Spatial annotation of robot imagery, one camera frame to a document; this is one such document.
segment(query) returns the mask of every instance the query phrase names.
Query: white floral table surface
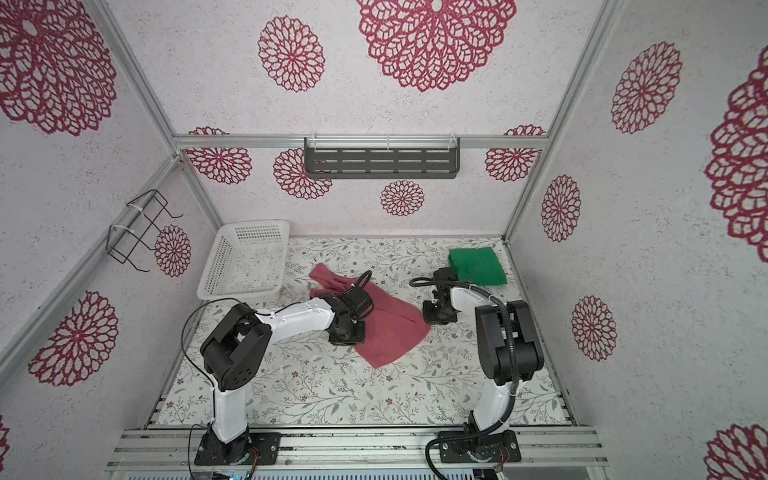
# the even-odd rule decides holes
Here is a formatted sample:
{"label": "white floral table surface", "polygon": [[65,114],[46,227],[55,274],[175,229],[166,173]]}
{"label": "white floral table surface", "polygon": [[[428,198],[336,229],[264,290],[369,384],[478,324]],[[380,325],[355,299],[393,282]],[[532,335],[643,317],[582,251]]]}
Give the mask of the white floral table surface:
{"label": "white floral table surface", "polygon": [[[491,287],[506,300],[520,298],[499,239],[490,238],[291,238],[280,306],[309,298],[316,284],[309,273],[318,263],[344,276],[373,270],[372,281],[387,293],[419,308],[432,298],[429,288],[408,281],[431,276],[448,265],[452,248],[493,247],[508,284]],[[202,365],[202,341],[233,302],[207,307],[189,349]],[[485,376],[480,368],[475,321],[459,316],[447,326],[433,326],[426,338],[394,363],[374,369],[352,347],[333,346],[324,331],[304,333],[272,346],[260,372],[248,385],[247,419],[251,424],[456,424],[477,404]],[[210,387],[183,362],[157,423],[204,424],[212,416]],[[544,368],[520,391],[513,423],[570,424]]]}

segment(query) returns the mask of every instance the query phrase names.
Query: red floral medallion pattern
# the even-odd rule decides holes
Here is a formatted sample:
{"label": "red floral medallion pattern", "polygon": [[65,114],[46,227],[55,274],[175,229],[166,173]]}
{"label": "red floral medallion pattern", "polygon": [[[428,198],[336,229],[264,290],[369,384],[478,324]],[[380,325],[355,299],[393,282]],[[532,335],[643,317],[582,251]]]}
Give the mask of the red floral medallion pattern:
{"label": "red floral medallion pattern", "polygon": [[273,174],[280,188],[296,198],[309,200],[322,197],[330,190],[331,180],[315,180],[304,170],[304,149],[292,148],[280,152],[273,165]]}
{"label": "red floral medallion pattern", "polygon": [[[535,125],[520,125],[507,130],[504,135],[545,135],[544,128]],[[492,148],[485,154],[485,169],[496,180],[505,182],[528,176],[536,160],[534,148]]]}
{"label": "red floral medallion pattern", "polygon": [[541,202],[541,224],[553,242],[568,238],[581,215],[581,198],[576,182],[568,175],[555,178]]}
{"label": "red floral medallion pattern", "polygon": [[754,245],[768,262],[768,46],[757,68],[728,96],[728,111],[710,141],[710,205],[728,219],[728,235]]}
{"label": "red floral medallion pattern", "polygon": [[576,345],[589,358],[605,360],[616,346],[616,322],[608,305],[594,296],[586,296],[574,307],[571,331]]}
{"label": "red floral medallion pattern", "polygon": [[85,292],[29,363],[40,383],[73,386],[109,359],[118,336],[114,307],[99,292]]}
{"label": "red floral medallion pattern", "polygon": [[381,202],[387,213],[406,217],[422,207],[424,190],[411,181],[398,180],[384,187]]}
{"label": "red floral medallion pattern", "polygon": [[78,0],[0,2],[0,103],[14,121],[79,135],[111,115],[117,72]]}
{"label": "red floral medallion pattern", "polygon": [[[191,135],[228,135],[218,128],[200,127]],[[188,148],[197,171],[220,184],[238,184],[250,175],[250,157],[245,148]]]}
{"label": "red floral medallion pattern", "polygon": [[3,425],[2,415],[0,415],[0,472],[3,469],[5,454],[11,449],[11,446],[8,444],[8,432],[9,430]]}
{"label": "red floral medallion pattern", "polygon": [[760,425],[731,425],[707,442],[707,480],[768,478],[768,432]]}
{"label": "red floral medallion pattern", "polygon": [[300,20],[275,17],[259,38],[261,65],[275,83],[289,91],[314,87],[326,69],[323,47]]}
{"label": "red floral medallion pattern", "polygon": [[368,55],[403,87],[445,90],[488,62],[513,0],[358,0]]}
{"label": "red floral medallion pattern", "polygon": [[665,41],[639,54],[616,85],[611,108],[616,128],[633,134],[653,124],[674,97],[682,68],[680,51]]}
{"label": "red floral medallion pattern", "polygon": [[168,276],[180,276],[190,265],[190,239],[181,228],[168,225],[154,242],[154,259]]}

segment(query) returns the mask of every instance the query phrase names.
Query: green fabric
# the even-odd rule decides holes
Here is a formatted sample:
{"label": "green fabric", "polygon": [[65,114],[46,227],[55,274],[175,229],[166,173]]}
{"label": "green fabric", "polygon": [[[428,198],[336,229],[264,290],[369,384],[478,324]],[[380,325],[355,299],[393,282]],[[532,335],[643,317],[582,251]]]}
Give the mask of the green fabric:
{"label": "green fabric", "polygon": [[491,247],[456,248],[451,250],[448,261],[459,280],[477,285],[506,285],[507,276]]}

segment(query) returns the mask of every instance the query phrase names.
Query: black wire rack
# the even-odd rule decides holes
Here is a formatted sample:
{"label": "black wire rack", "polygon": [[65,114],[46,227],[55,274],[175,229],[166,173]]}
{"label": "black wire rack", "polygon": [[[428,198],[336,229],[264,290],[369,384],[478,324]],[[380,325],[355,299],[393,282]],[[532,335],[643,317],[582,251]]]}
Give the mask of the black wire rack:
{"label": "black wire rack", "polygon": [[[149,201],[147,202],[146,206],[144,206],[144,207],[139,207],[139,206],[136,204],[136,202],[138,202],[138,201],[139,201],[139,200],[141,200],[142,198],[145,198],[145,197],[146,197],[148,194],[152,194],[152,198],[150,198],[150,199],[149,199]],[[145,210],[146,210],[146,209],[147,209],[147,208],[150,206],[150,204],[152,203],[152,200],[155,200],[155,201],[156,201],[158,204],[160,204],[160,207],[161,207],[161,208],[160,208],[160,209],[157,211],[157,213],[156,213],[156,214],[155,214],[155,215],[154,215],[152,218],[150,218],[150,217],[149,217],[149,216],[146,214]],[[118,261],[118,262],[120,262],[120,263],[126,263],[126,262],[130,263],[130,264],[132,265],[132,267],[133,267],[133,268],[135,268],[136,270],[138,270],[138,271],[140,271],[140,272],[145,272],[145,273],[146,273],[146,272],[149,272],[149,270],[143,270],[143,269],[139,268],[138,266],[136,266],[136,264],[135,264],[135,263],[133,263],[133,261],[131,260],[131,258],[130,258],[130,257],[131,257],[131,254],[134,252],[134,250],[136,250],[136,247],[138,247],[139,243],[140,243],[141,245],[144,245],[144,246],[147,248],[147,250],[150,250],[150,251],[153,251],[153,252],[156,250],[156,249],[154,249],[154,248],[150,247],[149,245],[147,245],[147,244],[144,242],[144,236],[147,234],[147,232],[148,232],[148,231],[149,231],[149,230],[150,230],[152,227],[154,227],[154,228],[155,228],[155,230],[157,230],[157,232],[158,232],[158,233],[160,233],[160,232],[162,231],[162,230],[161,230],[161,229],[160,229],[160,228],[157,226],[157,224],[155,223],[155,220],[157,220],[157,219],[158,219],[158,217],[159,217],[159,216],[160,216],[160,215],[161,215],[163,212],[165,212],[166,214],[168,214],[168,216],[169,216],[170,218],[180,218],[180,217],[183,217],[183,216],[184,216],[184,214],[181,214],[181,215],[173,215],[173,214],[172,214],[172,213],[171,213],[171,212],[170,212],[170,211],[167,209],[167,205],[168,205],[168,200],[166,200],[166,198],[165,198],[165,197],[163,197],[163,194],[161,194],[161,193],[160,193],[159,191],[157,191],[156,189],[147,190],[146,192],[142,193],[142,194],[141,194],[141,195],[139,195],[138,197],[134,198],[133,200],[131,200],[130,202],[128,202],[127,204],[125,204],[125,206],[126,206],[126,207],[133,207],[133,208],[135,208],[135,209],[139,210],[139,212],[141,213],[141,215],[137,215],[137,216],[136,216],[136,217],[135,217],[135,218],[134,218],[134,219],[133,219],[133,220],[132,220],[132,221],[131,221],[131,222],[130,222],[128,225],[110,225],[110,226],[109,226],[109,230],[107,230],[107,244],[106,244],[106,246],[105,246],[105,248],[107,249],[107,255],[109,255],[110,257],[114,258],[115,260],[117,260],[117,261]],[[136,220],[138,220],[140,217],[144,217],[144,218],[146,218],[147,220],[149,220],[149,225],[147,225],[147,228],[145,228],[145,229],[144,229],[144,231],[143,231],[143,232],[141,232],[141,235],[138,235],[138,236],[137,236],[137,235],[136,235],[136,232],[135,232],[134,230],[132,230],[132,229],[131,229],[131,226],[132,226],[132,225],[133,225],[133,224],[136,222]],[[135,238],[135,239],[136,239],[136,242],[135,242],[135,243],[134,243],[134,245],[131,247],[131,249],[128,251],[128,253],[123,253],[123,252],[121,252],[120,250],[118,250],[118,246],[117,246],[117,244],[119,243],[119,241],[116,241],[116,242],[115,242],[115,245],[111,245],[111,246],[110,246],[110,239],[111,239],[111,236],[112,236],[112,232],[113,232],[113,230],[117,230],[117,229],[119,229],[119,230],[125,230],[125,231],[126,231],[126,232],[128,232],[128,233],[129,233],[129,234],[130,234],[130,235],[131,235],[133,238]]]}

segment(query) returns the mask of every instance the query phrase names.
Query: white plastic basket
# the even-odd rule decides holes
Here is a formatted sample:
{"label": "white plastic basket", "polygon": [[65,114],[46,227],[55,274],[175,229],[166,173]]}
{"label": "white plastic basket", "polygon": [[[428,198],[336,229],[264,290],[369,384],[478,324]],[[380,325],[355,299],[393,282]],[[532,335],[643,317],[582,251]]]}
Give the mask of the white plastic basket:
{"label": "white plastic basket", "polygon": [[229,223],[219,229],[197,286],[201,300],[232,296],[273,302],[280,296],[288,251],[285,220]]}

